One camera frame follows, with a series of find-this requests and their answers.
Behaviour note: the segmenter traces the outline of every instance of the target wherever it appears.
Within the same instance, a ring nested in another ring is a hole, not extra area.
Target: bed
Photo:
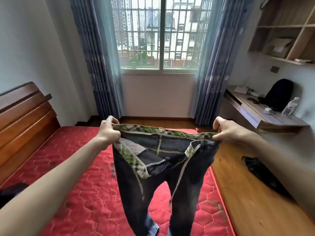
[[[1,188],[33,183],[97,134],[97,127],[60,127],[48,100],[32,82],[0,95]],[[167,235],[169,199],[164,182],[149,206],[160,227],[158,236]],[[96,157],[42,235],[134,235],[120,200],[111,146]],[[191,235],[235,235],[211,168],[204,177]]]

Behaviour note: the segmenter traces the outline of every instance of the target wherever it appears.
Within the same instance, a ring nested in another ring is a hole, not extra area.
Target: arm
[[[256,155],[315,221],[315,172],[289,159],[261,136],[233,121],[217,117],[213,129],[219,132],[213,140],[242,144]]]
[[[113,123],[119,122],[112,116],[102,121],[95,138],[8,202],[0,210],[0,235],[40,234],[95,157],[120,138]]]

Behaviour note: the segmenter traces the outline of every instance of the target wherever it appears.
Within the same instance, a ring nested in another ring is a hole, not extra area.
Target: red mattress
[[[192,129],[182,129],[196,133]],[[56,131],[2,186],[31,184],[70,157],[98,132],[97,127],[62,127]],[[166,182],[154,193],[149,214],[166,236],[171,210]],[[64,205],[41,235],[134,235],[120,200],[112,146],[102,151],[69,193]],[[235,236],[211,168],[208,169],[196,208],[192,236]]]

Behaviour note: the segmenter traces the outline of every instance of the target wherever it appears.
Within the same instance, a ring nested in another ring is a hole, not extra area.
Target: wooden headboard
[[[49,99],[33,82],[0,94],[0,185],[60,128]]]

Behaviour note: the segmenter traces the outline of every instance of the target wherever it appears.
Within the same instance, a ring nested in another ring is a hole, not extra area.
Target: black bag
[[[264,164],[262,164],[258,158],[243,156],[242,160],[245,161],[245,164],[250,172],[260,179],[266,186],[269,186],[271,189],[285,197],[292,198],[281,182]]]
[[[290,101],[293,92],[293,82],[288,79],[278,80],[267,93],[265,98],[259,98],[262,104],[266,104],[274,111],[282,112]]]
[[[17,183],[15,185],[9,186],[6,189],[0,190],[0,209],[27,187],[28,184]]]

